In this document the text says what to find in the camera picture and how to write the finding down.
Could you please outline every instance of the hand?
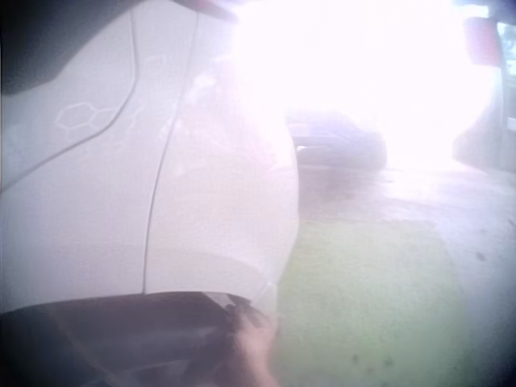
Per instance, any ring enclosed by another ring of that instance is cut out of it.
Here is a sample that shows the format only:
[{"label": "hand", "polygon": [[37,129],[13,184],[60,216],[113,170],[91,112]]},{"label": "hand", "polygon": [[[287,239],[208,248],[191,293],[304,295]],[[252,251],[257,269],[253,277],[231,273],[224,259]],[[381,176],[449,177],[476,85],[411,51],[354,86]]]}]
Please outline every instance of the hand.
[{"label": "hand", "polygon": [[236,344],[243,360],[254,369],[267,369],[277,333],[277,320],[254,310],[237,310]]}]

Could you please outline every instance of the white car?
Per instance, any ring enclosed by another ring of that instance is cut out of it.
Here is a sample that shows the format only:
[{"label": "white car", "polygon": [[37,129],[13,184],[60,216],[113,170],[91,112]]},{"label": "white car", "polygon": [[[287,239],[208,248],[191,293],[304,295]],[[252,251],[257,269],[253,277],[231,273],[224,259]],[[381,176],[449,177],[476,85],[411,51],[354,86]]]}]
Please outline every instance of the white car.
[{"label": "white car", "polygon": [[181,3],[2,15],[2,350],[22,385],[144,384],[160,364],[195,385],[230,350],[220,298],[276,307],[292,140],[248,106],[233,14]]}]

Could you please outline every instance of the car body panel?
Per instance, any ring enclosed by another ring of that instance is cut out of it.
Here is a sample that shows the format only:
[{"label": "car body panel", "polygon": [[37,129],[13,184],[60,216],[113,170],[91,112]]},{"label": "car body panel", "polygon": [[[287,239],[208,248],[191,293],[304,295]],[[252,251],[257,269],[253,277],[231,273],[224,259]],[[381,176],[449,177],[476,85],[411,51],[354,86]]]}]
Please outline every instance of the car body panel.
[{"label": "car body panel", "polygon": [[[56,77],[9,94],[2,120],[26,127],[31,148],[19,168],[16,152],[2,153],[2,313],[181,291],[274,308],[298,227],[296,160],[265,94],[263,104],[239,94],[222,58],[231,29],[174,2],[142,2],[84,47],[100,62],[85,65],[80,50]],[[77,96],[90,79],[88,98]],[[94,131],[72,107],[65,121],[77,136],[62,139],[38,104],[119,110]],[[47,127],[48,138],[38,132]]]},{"label": "car body panel", "polygon": [[[143,291],[152,192],[185,82],[197,14],[156,1],[138,5],[122,19],[131,23],[138,66],[123,111],[102,135],[3,187],[2,312]],[[109,30],[95,41],[116,62],[119,39],[109,39]],[[96,75],[110,83],[109,72],[77,76]],[[52,83],[38,87],[52,88]],[[112,86],[115,93],[117,85]],[[14,122],[13,111],[19,110],[4,110],[2,119]],[[20,122],[28,119],[19,116]]]},{"label": "car body panel", "polygon": [[255,90],[239,82],[232,29],[199,16],[189,88],[156,187],[145,292],[173,284],[273,310],[298,228],[296,157],[282,117],[253,104]]}]

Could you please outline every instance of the wet floor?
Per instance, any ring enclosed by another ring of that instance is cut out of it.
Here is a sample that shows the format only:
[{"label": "wet floor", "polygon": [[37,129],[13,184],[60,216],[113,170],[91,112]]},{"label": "wet floor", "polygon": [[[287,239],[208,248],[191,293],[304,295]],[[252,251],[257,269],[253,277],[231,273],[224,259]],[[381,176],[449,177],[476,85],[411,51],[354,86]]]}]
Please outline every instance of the wet floor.
[{"label": "wet floor", "polygon": [[516,362],[516,175],[450,164],[439,170],[300,171],[302,219],[417,221],[451,257],[481,384]]}]

